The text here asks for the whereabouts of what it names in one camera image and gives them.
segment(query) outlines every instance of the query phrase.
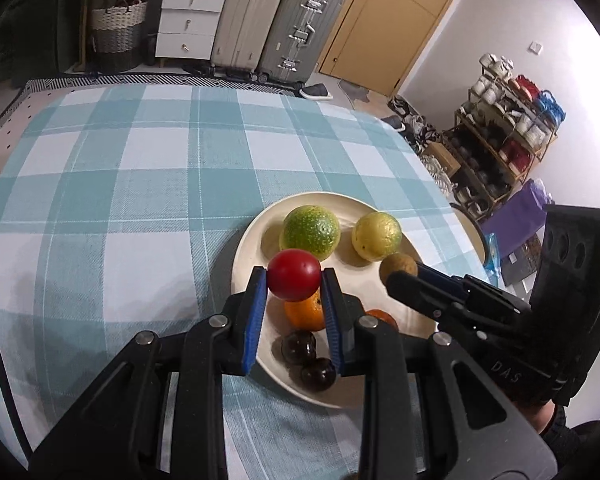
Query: laundry basket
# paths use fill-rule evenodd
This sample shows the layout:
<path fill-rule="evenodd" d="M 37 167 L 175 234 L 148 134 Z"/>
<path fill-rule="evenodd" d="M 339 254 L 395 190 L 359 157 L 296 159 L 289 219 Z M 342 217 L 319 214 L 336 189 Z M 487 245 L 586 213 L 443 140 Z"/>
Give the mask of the laundry basket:
<path fill-rule="evenodd" d="M 146 6 L 147 2 L 140 0 L 116 0 L 113 7 L 91 11 L 93 49 L 100 72 L 124 72 L 140 64 Z"/>

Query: human hand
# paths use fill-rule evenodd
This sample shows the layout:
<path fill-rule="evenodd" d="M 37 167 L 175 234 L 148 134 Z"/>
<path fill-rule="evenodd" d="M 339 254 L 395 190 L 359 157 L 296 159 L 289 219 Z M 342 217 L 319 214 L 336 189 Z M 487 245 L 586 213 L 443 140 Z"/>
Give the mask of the human hand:
<path fill-rule="evenodd" d="M 552 400 L 542 406 L 521 406 L 515 401 L 513 405 L 538 433 L 542 433 L 554 418 L 555 404 Z"/>

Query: door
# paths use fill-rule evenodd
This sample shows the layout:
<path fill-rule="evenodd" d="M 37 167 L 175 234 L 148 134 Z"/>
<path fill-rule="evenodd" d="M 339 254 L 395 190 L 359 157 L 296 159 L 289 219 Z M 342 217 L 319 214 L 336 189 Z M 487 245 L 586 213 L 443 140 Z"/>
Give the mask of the door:
<path fill-rule="evenodd" d="M 447 0 L 354 0 L 321 72 L 389 95 Z"/>

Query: blue plaid tablecloth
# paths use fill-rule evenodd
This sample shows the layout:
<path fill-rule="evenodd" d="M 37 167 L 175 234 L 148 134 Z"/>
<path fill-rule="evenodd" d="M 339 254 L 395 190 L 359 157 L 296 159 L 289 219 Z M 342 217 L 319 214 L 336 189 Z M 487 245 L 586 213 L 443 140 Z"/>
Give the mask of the blue plaid tablecloth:
<path fill-rule="evenodd" d="M 365 113 L 122 85 L 74 91 L 36 115 L 0 176 L 0 350 L 32 446 L 135 333 L 185 331 L 220 310 L 249 222 L 314 190 L 390 212 L 426 264 L 484 276 L 418 157 Z M 254 375 L 224 379 L 232 480 L 356 471 L 359 412 Z M 1 395 L 0 437 L 24 462 Z"/>

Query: silver suitcase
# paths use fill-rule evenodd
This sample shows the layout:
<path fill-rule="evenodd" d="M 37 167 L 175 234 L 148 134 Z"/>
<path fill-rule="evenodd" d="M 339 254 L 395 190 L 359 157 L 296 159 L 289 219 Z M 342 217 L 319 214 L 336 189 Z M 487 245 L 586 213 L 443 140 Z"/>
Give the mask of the silver suitcase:
<path fill-rule="evenodd" d="M 225 0 L 211 63 L 253 72 L 280 0 Z"/>
<path fill-rule="evenodd" d="M 260 56 L 261 78 L 301 88 L 314 71 L 343 0 L 282 0 Z"/>

